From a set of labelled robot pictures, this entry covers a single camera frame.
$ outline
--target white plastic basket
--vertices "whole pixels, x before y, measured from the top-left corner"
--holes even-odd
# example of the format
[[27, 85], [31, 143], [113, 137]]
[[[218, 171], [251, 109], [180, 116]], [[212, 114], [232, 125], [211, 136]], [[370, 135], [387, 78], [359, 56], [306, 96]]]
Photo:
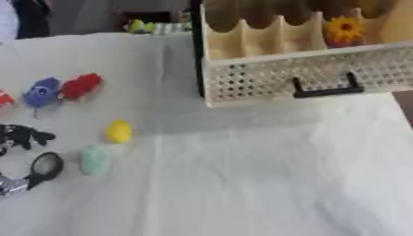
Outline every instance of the white plastic basket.
[[251, 29], [241, 20], [232, 31], [218, 33], [206, 24], [201, 8], [206, 101], [216, 107], [293, 99], [296, 77], [306, 91], [342, 89], [349, 86], [349, 72], [366, 93], [412, 89], [413, 28], [400, 27], [409, 17], [401, 12], [406, 7], [411, 9], [413, 1], [399, 0], [377, 19], [365, 19], [355, 9], [367, 45], [341, 49], [327, 49], [320, 12], [298, 27], [277, 16], [266, 29]]

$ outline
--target green object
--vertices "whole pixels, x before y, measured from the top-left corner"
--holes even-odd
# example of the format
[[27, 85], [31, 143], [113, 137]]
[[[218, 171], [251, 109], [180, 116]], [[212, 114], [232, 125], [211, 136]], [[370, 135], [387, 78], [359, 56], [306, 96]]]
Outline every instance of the green object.
[[80, 151], [80, 169], [86, 175], [102, 175], [111, 166], [111, 158], [99, 147], [86, 147]]
[[155, 30], [155, 24], [152, 22], [149, 22], [145, 25], [145, 31], [146, 32], [153, 32], [153, 30]]
[[135, 33], [139, 30], [145, 30], [145, 23], [142, 20], [135, 19], [132, 21], [132, 23], [129, 25], [128, 32], [130, 33]]

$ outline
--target yellow flower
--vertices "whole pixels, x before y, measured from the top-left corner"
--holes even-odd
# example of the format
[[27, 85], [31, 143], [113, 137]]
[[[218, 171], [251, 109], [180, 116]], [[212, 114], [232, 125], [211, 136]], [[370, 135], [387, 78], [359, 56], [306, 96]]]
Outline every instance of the yellow flower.
[[352, 42], [362, 38], [362, 26], [355, 18], [332, 18], [326, 24], [330, 41]]

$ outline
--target red toy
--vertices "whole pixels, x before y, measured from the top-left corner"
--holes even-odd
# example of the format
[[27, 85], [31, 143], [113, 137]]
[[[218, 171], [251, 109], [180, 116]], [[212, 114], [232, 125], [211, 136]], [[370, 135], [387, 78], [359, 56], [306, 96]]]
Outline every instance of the red toy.
[[78, 100], [80, 97], [90, 93], [102, 82], [103, 79], [95, 73], [69, 80], [63, 84], [60, 90], [60, 98], [66, 100]]
[[15, 101], [10, 97], [10, 95], [6, 94], [3, 90], [0, 89], [0, 107], [7, 104], [15, 104]]

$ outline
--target black magnifying glass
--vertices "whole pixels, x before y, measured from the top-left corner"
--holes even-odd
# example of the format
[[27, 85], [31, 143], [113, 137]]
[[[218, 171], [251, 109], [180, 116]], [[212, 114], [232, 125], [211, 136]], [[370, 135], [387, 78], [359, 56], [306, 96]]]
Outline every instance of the black magnifying glass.
[[54, 152], [46, 152], [37, 157], [30, 167], [30, 175], [23, 179], [11, 180], [0, 172], [0, 196], [9, 196], [31, 190], [40, 183], [56, 178], [64, 168], [63, 159]]

